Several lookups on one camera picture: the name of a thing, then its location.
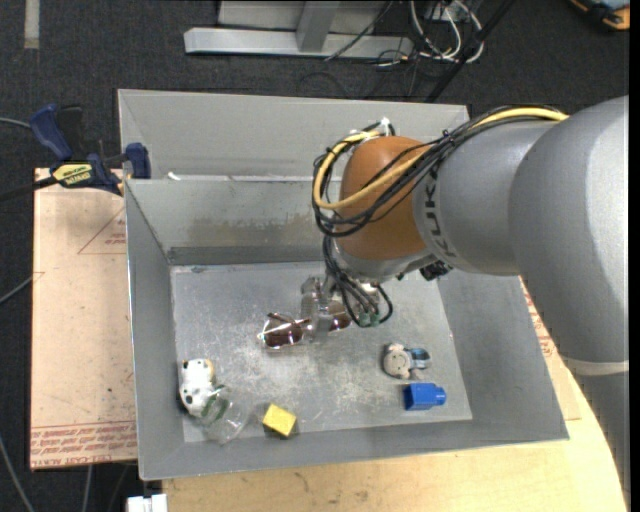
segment black cable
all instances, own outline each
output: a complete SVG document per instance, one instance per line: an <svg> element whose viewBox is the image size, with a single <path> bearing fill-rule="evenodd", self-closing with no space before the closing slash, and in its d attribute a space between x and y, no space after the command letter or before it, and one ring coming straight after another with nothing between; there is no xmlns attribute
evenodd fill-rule
<svg viewBox="0 0 640 512"><path fill-rule="evenodd" d="M11 199L15 199L16 197L31 194L36 190L50 187L51 185L55 185L56 183L58 183L58 181L53 176L49 176L48 178L44 178L40 181L36 181L35 183L29 183L28 185L23 185L22 187L14 188L12 190L9 190L8 192L3 192L2 194L0 194L0 203L4 201L9 201Z"/></svg>
<svg viewBox="0 0 640 512"><path fill-rule="evenodd" d="M393 0L389 0L386 5L383 7L382 11L380 11L380 13L378 14L378 16L375 17L375 19L369 23L369 25L367 25L362 32L360 32L356 37L354 37L348 44L346 44L345 46L343 46L342 48L340 48L337 52L335 52L333 55L330 55L329 57L327 57L325 59L325 61L330 61L333 59L336 59L338 57L340 57L340 55L342 55L343 53L345 53L346 51L348 51L349 49L353 48L353 46L360 41L360 39L362 39L367 32L369 32L369 30L371 30L373 27L375 27L380 20L382 19L382 17L387 14L387 12L389 11L389 9L391 8L391 5L393 4Z"/></svg>
<svg viewBox="0 0 640 512"><path fill-rule="evenodd" d="M435 101L440 97L442 92L447 88L447 86L451 83L451 81L455 78L455 76L460 72L460 70L464 67L467 60L473 56L473 46L475 44L482 44L488 37L489 34L496 27L498 22L502 19L502 17L507 13L507 11L514 4L515 0L504 0L500 4L500 6L493 13L491 19L486 23L486 25L480 30L478 33L471 36L471 38L462 46L460 50L462 52L462 57L458 59L449 70L442 76L442 78L438 81L436 86L433 88L427 99L425 99L425 103L435 103Z"/></svg>

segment blue clamp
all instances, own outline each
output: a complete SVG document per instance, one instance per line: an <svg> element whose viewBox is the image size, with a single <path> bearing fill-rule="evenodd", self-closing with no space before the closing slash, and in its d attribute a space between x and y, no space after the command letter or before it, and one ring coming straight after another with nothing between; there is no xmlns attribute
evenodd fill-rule
<svg viewBox="0 0 640 512"><path fill-rule="evenodd" d="M151 178L151 163L149 162L149 152L139 142L129 144L124 150L127 160L133 167L133 177L136 179Z"/></svg>
<svg viewBox="0 0 640 512"><path fill-rule="evenodd" d="M151 177L151 164L147 149L138 142L129 144L124 154L105 161L102 161L97 153L89 153L81 161L73 159L74 150L58 125L57 112L58 108L55 104L46 105L31 116L29 124L38 142L56 155L57 161L51 166L49 172L60 185L66 188L91 187L121 195L122 180L111 172L105 163L126 160L131 162L132 177L142 179ZM81 109L76 109L74 115L76 117L72 118L71 128L77 134L82 115ZM80 140L76 140L76 143L83 146L84 141L81 140L81 137L77 138Z"/></svg>
<svg viewBox="0 0 640 512"><path fill-rule="evenodd" d="M50 103L31 116L29 125L38 142L53 151L58 161L64 162L71 159L73 150L58 127L57 111L58 107Z"/></svg>
<svg viewBox="0 0 640 512"><path fill-rule="evenodd" d="M407 411L426 411L447 401L447 394L440 386L432 382L409 384L402 391L404 408Z"/></svg>

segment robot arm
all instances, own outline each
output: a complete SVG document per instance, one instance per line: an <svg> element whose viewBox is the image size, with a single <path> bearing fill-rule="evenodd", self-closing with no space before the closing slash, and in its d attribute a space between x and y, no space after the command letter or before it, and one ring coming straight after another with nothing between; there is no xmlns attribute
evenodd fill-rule
<svg viewBox="0 0 640 512"><path fill-rule="evenodd" d="M428 278L454 268L521 275L599 417L630 503L628 97L565 118L500 109L428 144L368 127L317 165L314 208L328 268L361 311L359 284L418 268ZM333 163L353 147L329 203Z"/></svg>

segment cardboard sheet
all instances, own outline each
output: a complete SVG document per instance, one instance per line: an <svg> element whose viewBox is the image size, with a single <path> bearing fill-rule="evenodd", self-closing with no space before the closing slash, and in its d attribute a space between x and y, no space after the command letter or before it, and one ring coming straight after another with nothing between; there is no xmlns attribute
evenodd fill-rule
<svg viewBox="0 0 640 512"><path fill-rule="evenodd" d="M32 469L137 456L124 200L35 195Z"/></svg>

